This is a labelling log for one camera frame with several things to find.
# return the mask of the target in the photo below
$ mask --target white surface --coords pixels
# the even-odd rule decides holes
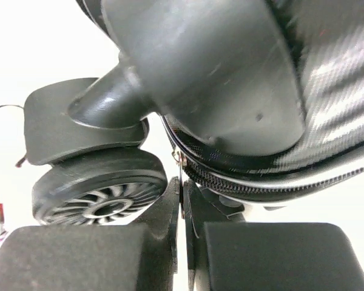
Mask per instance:
[[[74,0],[0,1],[0,104],[23,104],[35,89],[66,79],[102,76],[116,64],[118,50],[81,12]],[[25,152],[22,111],[0,110],[0,194],[7,227],[35,224],[30,190],[49,167],[14,163]],[[151,116],[145,149],[164,163],[169,177],[177,174],[171,147],[159,119]],[[364,174],[274,212],[254,207],[251,221],[324,221],[349,236],[364,269]],[[184,233],[183,225],[179,233]],[[183,235],[178,237],[180,270],[174,290],[186,290]]]

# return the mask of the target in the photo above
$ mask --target wheel rim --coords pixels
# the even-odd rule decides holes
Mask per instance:
[[[127,183],[83,193],[64,201],[44,217],[45,224],[108,224],[152,204],[159,197],[153,183]]]

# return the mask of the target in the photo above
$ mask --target caster wheel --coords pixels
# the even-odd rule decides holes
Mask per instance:
[[[32,192],[33,215],[42,225],[107,224],[135,213],[167,187],[160,160],[140,149],[108,149],[65,160]]]

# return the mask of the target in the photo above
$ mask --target rubber tire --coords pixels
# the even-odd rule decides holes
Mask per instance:
[[[161,196],[167,187],[161,161],[137,148],[100,150],[65,160],[35,183],[33,216],[40,224],[46,225],[45,215],[69,199],[92,190],[133,182],[154,183]]]

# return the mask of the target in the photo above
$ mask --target wheel hub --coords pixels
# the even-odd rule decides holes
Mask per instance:
[[[108,217],[125,211],[132,204],[131,199],[110,199],[89,207],[84,211],[83,216],[90,219]]]

